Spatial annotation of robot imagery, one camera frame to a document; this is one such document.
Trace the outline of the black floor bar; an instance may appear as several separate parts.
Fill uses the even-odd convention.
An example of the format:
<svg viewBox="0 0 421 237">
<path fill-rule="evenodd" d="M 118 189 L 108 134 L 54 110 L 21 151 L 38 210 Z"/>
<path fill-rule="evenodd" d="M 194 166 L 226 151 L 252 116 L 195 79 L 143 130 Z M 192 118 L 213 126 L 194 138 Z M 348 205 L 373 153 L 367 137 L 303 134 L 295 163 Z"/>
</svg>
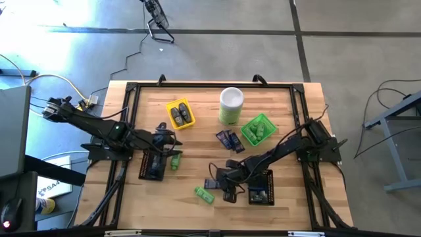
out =
<svg viewBox="0 0 421 237">
<path fill-rule="evenodd" d="M 35 70 L 17 70 L 17 69 L 4 69 L 0 68 L 1 76 L 21 76 L 23 77 L 34 77 L 37 75 Z"/>
</svg>

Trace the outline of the blue-grey table frame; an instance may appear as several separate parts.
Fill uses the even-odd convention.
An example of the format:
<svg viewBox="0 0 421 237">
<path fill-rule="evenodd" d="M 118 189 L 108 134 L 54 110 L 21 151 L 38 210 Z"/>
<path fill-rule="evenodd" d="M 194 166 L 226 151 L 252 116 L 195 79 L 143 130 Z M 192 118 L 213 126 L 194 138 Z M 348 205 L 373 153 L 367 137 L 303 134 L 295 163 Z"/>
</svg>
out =
<svg viewBox="0 0 421 237">
<path fill-rule="evenodd" d="M 421 175 L 416 178 L 409 169 L 412 161 L 421 161 L 421 113 L 404 115 L 410 109 L 421 109 L 421 90 L 363 124 L 365 130 L 380 126 L 385 138 L 378 143 L 390 150 L 398 181 L 384 186 L 386 192 L 421 188 Z"/>
</svg>

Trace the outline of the yellow white cup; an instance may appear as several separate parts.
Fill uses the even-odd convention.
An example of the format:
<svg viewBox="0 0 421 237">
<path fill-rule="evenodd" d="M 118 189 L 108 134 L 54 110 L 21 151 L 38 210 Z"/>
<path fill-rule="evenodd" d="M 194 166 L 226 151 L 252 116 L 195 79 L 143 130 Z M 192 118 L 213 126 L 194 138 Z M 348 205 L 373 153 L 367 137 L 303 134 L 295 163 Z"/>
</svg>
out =
<svg viewBox="0 0 421 237">
<path fill-rule="evenodd" d="M 56 204 L 53 199 L 47 198 L 36 198 L 35 213 L 41 215 L 47 215 L 53 212 Z"/>
</svg>

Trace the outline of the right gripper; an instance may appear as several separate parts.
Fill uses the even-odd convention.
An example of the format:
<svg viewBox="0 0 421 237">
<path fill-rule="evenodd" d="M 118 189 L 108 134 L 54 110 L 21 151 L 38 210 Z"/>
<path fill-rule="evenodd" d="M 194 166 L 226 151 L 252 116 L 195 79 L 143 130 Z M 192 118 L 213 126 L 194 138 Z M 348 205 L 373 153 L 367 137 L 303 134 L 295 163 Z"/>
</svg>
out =
<svg viewBox="0 0 421 237">
<path fill-rule="evenodd" d="M 245 182 L 247 173 L 244 166 L 232 159 L 226 161 L 225 168 L 216 169 L 216 188 L 223 191 L 223 200 L 235 203 L 239 194 L 245 193 L 242 184 Z"/>
</svg>

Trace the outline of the green plastic basket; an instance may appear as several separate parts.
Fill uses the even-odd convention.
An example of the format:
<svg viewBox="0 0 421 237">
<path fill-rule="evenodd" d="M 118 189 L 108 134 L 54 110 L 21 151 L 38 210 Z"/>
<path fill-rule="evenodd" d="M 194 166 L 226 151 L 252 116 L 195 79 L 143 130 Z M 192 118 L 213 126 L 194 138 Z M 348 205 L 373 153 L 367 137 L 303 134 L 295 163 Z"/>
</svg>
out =
<svg viewBox="0 0 421 237">
<path fill-rule="evenodd" d="M 253 144 L 246 137 L 246 135 L 244 133 L 244 130 L 246 128 L 251 129 L 252 122 L 257 122 L 257 121 L 265 123 L 264 136 L 263 136 L 262 140 L 257 140 L 257 142 L 255 144 Z M 273 133 L 275 133 L 275 131 L 277 131 L 277 127 L 268 119 L 268 117 L 265 114 L 261 113 L 261 114 L 257 115 L 255 118 L 253 118 L 252 120 L 250 120 L 246 125 L 242 126 L 240 130 L 241 130 L 241 133 L 243 134 L 243 136 L 246 138 L 246 140 L 252 146 L 258 146 L 263 141 L 265 141 L 267 138 L 269 138 Z"/>
</svg>

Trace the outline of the yellow plastic basket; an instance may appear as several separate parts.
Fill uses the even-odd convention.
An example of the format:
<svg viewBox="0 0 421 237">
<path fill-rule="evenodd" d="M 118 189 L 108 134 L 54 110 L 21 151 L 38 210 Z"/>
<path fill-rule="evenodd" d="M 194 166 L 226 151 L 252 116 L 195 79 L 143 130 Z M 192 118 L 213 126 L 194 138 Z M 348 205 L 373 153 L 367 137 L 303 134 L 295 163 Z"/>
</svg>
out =
<svg viewBox="0 0 421 237">
<path fill-rule="evenodd" d="M 177 127 L 176 124 L 175 124 L 175 122 L 174 122 L 174 120 L 173 120 L 173 118 L 172 118 L 172 115 L 171 115 L 170 110 L 173 107 L 176 107 L 178 109 L 180 103 L 185 103 L 187 105 L 187 107 L 189 109 L 189 112 L 190 112 L 190 115 L 191 115 L 191 118 L 192 118 L 192 122 L 187 124 L 184 121 L 184 125 L 183 126 Z M 175 101 L 171 101 L 171 102 L 167 103 L 166 104 L 166 110 L 167 110 L 168 116 L 170 117 L 171 124 L 172 124 L 173 128 L 176 129 L 176 130 L 181 130 L 181 129 L 187 128 L 189 126 L 193 126 L 195 124 L 195 117 L 193 115 L 193 111 L 191 110 L 191 107 L 189 106 L 189 102 L 188 102 L 188 100 L 186 98 L 177 99 Z"/>
</svg>

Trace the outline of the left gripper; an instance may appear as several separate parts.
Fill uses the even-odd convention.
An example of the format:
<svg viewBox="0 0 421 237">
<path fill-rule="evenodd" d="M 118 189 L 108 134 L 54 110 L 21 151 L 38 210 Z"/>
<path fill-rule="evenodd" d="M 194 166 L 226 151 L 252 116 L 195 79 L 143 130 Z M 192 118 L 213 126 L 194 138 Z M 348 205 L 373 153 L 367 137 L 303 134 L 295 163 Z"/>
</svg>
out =
<svg viewBox="0 0 421 237">
<path fill-rule="evenodd" d="M 168 148 L 165 148 L 165 145 L 182 145 L 183 143 L 178 141 L 177 139 L 172 138 L 172 131 L 168 130 L 166 127 L 165 122 L 161 122 L 156 127 L 156 132 L 153 134 L 153 140 L 151 145 L 149 146 L 146 151 L 152 151 L 157 153 L 158 155 L 161 155 L 164 158 L 167 157 L 173 157 L 176 155 L 180 155 L 183 153 L 183 151 L 180 150 L 169 150 Z"/>
</svg>

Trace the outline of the black floor fan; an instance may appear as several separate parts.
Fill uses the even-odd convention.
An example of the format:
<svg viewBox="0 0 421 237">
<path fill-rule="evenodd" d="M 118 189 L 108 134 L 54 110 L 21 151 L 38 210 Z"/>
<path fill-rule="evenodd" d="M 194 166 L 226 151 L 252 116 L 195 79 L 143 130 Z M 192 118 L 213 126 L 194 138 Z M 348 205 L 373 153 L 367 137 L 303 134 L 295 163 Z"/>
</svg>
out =
<svg viewBox="0 0 421 237">
<path fill-rule="evenodd" d="M 151 36 L 151 38 L 155 41 L 174 43 L 175 38 L 168 31 L 168 27 L 169 27 L 168 19 L 162 9 L 161 4 L 159 3 L 159 0 L 140 0 L 140 1 L 143 3 L 143 6 L 152 17 L 152 19 L 149 20 L 147 23 L 147 29 L 149 31 L 149 35 Z M 165 34 L 167 34 L 170 37 L 170 39 L 156 38 L 151 29 L 151 24 L 153 22 L 155 23 L 157 28 L 162 30 Z"/>
</svg>

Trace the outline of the white label strip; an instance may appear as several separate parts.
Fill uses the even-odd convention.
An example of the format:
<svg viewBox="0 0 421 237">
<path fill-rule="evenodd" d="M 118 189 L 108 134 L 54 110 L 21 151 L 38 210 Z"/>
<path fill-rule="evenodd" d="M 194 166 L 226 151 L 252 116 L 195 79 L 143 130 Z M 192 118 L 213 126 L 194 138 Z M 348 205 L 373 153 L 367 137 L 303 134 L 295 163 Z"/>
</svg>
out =
<svg viewBox="0 0 421 237">
<path fill-rule="evenodd" d="M 108 230 L 104 237 L 140 237 L 140 230 Z"/>
<path fill-rule="evenodd" d="M 313 232 L 313 231 L 289 231 L 288 237 L 326 237 L 324 232 Z"/>
</svg>

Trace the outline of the black desk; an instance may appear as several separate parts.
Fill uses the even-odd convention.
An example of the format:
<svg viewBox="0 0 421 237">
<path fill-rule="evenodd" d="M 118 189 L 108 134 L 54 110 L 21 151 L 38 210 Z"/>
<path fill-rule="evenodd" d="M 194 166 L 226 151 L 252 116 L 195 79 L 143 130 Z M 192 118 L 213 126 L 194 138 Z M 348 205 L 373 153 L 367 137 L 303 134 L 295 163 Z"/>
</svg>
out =
<svg viewBox="0 0 421 237">
<path fill-rule="evenodd" d="M 58 180 L 74 186 L 81 186 L 86 174 L 26 156 L 20 174 L 0 179 L 0 214 L 6 202 L 12 198 L 22 198 L 22 223 L 14 232 L 4 232 L 0 224 L 0 234 L 31 232 L 36 230 L 37 178 L 39 176 Z"/>
</svg>

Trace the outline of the grey monitor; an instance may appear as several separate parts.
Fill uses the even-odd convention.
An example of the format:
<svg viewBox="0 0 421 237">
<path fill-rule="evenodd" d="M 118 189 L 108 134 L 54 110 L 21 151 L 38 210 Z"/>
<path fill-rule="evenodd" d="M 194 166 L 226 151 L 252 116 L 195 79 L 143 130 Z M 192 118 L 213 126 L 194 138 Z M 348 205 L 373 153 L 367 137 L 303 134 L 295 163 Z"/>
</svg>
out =
<svg viewBox="0 0 421 237">
<path fill-rule="evenodd" d="M 31 88 L 0 90 L 0 179 L 24 168 Z"/>
</svg>

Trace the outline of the black plastic basket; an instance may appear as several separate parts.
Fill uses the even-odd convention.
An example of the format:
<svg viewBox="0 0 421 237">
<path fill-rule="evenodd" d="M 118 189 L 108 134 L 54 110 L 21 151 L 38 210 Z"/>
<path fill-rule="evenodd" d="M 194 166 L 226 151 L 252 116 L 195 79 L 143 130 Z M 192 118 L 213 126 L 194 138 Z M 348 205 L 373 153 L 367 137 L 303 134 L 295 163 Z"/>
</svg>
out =
<svg viewBox="0 0 421 237">
<path fill-rule="evenodd" d="M 258 174 L 255 178 L 252 178 L 248 184 L 248 196 L 249 196 L 249 205 L 268 205 L 274 206 L 274 179 L 273 172 L 270 169 L 266 169 Z M 254 203 L 251 201 L 253 196 L 249 192 L 249 187 L 262 187 L 266 188 L 268 193 L 265 195 L 268 198 L 266 203 Z"/>
<path fill-rule="evenodd" d="M 152 151 L 143 151 L 143 157 L 141 160 L 141 166 L 139 169 L 139 179 L 143 180 L 155 180 L 155 181 L 162 181 L 164 179 L 164 172 L 166 168 L 167 158 L 161 156 L 161 175 L 154 177 L 149 175 L 149 169 L 151 167 L 153 156 L 157 154 Z"/>
</svg>

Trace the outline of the black computer mouse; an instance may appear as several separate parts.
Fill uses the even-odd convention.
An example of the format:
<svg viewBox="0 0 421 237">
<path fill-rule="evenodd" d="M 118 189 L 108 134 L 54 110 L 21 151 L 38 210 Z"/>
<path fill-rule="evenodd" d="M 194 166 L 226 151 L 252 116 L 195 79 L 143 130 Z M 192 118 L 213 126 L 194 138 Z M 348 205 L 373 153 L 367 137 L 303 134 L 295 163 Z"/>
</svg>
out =
<svg viewBox="0 0 421 237">
<path fill-rule="evenodd" d="M 22 223 L 23 199 L 14 197 L 6 202 L 0 214 L 0 224 L 4 232 L 14 232 Z"/>
</svg>

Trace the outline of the white cardboard box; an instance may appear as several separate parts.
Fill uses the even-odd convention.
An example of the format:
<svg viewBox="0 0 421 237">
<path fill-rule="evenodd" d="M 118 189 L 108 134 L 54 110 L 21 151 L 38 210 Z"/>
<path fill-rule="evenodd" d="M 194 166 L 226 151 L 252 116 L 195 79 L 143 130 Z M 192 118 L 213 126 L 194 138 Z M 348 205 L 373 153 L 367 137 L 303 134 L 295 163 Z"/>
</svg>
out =
<svg viewBox="0 0 421 237">
<path fill-rule="evenodd" d="M 70 156 L 56 157 L 47 160 L 48 163 L 60 166 L 62 168 L 71 169 Z M 58 180 L 39 176 L 37 178 L 37 197 L 42 199 L 55 198 L 72 192 L 72 185 Z"/>
</svg>

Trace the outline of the green disinfecting wipes canister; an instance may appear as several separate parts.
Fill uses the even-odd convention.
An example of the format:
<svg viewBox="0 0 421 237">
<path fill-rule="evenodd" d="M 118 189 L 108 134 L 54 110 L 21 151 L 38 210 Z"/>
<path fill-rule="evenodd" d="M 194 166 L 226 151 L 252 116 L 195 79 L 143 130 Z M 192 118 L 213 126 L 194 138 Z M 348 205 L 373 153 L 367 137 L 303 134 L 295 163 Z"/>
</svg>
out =
<svg viewBox="0 0 421 237">
<path fill-rule="evenodd" d="M 243 92 L 235 87 L 222 90 L 220 94 L 219 120 L 222 124 L 231 126 L 239 120 L 244 102 Z"/>
</svg>

